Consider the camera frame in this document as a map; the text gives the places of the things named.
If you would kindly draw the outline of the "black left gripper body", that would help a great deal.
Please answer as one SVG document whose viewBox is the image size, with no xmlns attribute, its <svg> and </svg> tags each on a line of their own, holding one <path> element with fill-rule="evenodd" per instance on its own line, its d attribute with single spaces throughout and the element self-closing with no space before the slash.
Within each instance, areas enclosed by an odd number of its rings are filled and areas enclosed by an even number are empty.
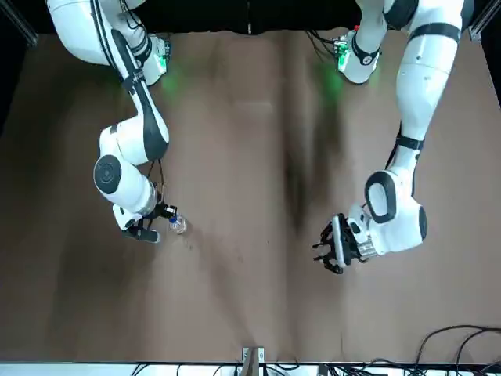
<svg viewBox="0 0 501 376">
<path fill-rule="evenodd" d="M 351 265 L 352 259 L 360 259 L 358 245 L 348 220 L 343 214 L 332 219 L 333 251 L 335 258 L 334 273 L 343 273 L 344 268 Z"/>
</svg>

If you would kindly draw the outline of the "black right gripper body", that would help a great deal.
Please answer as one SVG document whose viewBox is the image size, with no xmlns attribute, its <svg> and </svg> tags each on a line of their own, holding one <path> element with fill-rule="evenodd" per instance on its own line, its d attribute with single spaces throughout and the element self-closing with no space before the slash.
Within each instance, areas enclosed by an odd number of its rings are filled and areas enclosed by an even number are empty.
<svg viewBox="0 0 501 376">
<path fill-rule="evenodd" d="M 121 216 L 121 232 L 134 240 L 147 243 L 159 243 L 160 234 L 152 228 L 153 221 L 160 217 L 158 210 L 148 215 L 132 214 L 124 211 Z"/>
</svg>

